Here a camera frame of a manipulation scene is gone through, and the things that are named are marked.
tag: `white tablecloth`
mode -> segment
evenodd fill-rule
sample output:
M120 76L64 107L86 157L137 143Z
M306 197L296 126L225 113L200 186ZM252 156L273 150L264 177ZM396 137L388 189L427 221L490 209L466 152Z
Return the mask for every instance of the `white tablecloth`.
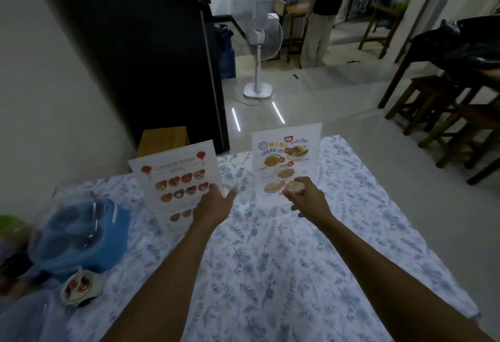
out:
M288 207L255 207L252 155L219 158L223 185L239 188L209 240L183 341L388 341L355 278L326 237ZM322 138L318 187L333 214L381 254L467 317L477 306L340 136ZM106 273L104 293L76 310L71 341L98 341L177 244L161 233L133 174L59 189L93 191L128 208L128 251Z

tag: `fan stand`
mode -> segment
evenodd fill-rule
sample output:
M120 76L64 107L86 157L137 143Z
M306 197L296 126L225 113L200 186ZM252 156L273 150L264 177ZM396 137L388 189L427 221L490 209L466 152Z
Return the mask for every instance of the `fan stand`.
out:
M257 45L257 55L255 57L255 82L248 83L243 90L246 97L266 98L272 95L272 86L269 83L260 82L260 45Z

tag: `pants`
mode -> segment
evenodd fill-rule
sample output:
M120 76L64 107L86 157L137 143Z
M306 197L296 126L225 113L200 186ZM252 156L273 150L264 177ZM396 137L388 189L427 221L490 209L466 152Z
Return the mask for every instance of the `pants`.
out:
M302 68L313 68L321 65L330 42L330 32L334 27L335 18L336 15L321 16L315 13L311 15L302 45Z

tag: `white fan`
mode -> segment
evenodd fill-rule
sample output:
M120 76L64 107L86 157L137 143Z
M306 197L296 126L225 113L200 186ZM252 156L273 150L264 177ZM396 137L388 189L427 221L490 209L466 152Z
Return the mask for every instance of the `white fan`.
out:
M265 98L272 94L269 83L260 82L260 62L275 56L283 42L283 31L276 13L252 20L247 32L247 44L255 58L255 82L248 83L243 90L247 97Z

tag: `acrylic menu holder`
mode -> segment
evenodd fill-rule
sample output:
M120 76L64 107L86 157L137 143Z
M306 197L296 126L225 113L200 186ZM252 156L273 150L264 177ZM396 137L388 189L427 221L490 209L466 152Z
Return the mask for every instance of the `acrylic menu holder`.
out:
M222 188L212 141L128 161L147 206L166 231L187 229L210 183Z
M253 178L259 207L289 204L284 189L300 190L297 176L316 182L322 124L252 134Z

